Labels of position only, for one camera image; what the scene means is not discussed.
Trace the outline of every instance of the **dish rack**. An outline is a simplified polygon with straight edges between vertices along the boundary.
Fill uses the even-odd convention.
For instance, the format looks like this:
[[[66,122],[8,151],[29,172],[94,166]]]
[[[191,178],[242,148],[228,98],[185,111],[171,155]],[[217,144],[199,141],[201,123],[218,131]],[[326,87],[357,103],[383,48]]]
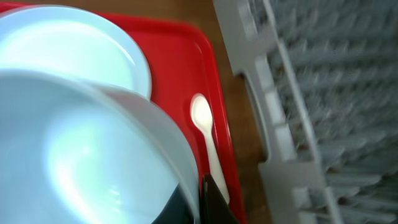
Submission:
[[[274,223],[398,223],[398,1],[214,5]]]

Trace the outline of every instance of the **brown wooden surface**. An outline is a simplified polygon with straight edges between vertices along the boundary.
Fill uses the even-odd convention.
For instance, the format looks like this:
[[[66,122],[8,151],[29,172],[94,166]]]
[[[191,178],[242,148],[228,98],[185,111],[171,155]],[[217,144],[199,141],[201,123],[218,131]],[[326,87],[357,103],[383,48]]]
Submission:
[[[271,223],[257,164],[262,146],[244,80],[233,77],[211,0],[20,0],[32,4],[63,4],[89,11],[112,12],[189,22],[199,27],[215,50],[246,215],[250,224]]]

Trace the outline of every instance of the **red plastic tray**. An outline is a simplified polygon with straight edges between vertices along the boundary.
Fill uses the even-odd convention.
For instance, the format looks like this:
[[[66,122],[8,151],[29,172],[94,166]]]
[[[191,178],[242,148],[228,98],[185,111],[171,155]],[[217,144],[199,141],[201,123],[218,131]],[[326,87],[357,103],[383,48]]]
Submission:
[[[24,5],[0,2],[0,12]],[[247,223],[218,69],[210,41],[188,24],[98,14],[126,31],[140,46],[152,74],[151,100],[184,133],[195,155],[200,178],[204,173],[209,173],[210,168],[205,140],[190,119],[190,103],[196,93],[207,98],[214,116],[213,137],[231,198],[229,207],[240,223]]]

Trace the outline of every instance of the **plate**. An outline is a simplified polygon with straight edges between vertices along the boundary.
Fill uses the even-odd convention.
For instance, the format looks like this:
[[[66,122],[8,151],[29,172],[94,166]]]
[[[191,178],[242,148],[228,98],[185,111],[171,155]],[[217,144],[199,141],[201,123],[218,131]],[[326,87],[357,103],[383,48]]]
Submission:
[[[23,7],[0,18],[0,66],[71,75],[149,99],[150,70],[122,29],[88,11],[65,6]]]

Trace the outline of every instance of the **plastic spoon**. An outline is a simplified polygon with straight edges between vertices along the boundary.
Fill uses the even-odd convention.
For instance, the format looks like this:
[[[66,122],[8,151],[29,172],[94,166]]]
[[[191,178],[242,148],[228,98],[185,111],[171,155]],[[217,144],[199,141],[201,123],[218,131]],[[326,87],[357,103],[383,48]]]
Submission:
[[[217,187],[223,194],[226,203],[229,203],[229,193],[226,187],[223,170],[218,160],[211,129],[213,128],[213,115],[206,98],[196,94],[191,102],[191,118],[195,126],[202,132],[206,141],[207,155],[210,165],[210,174],[213,176]]]

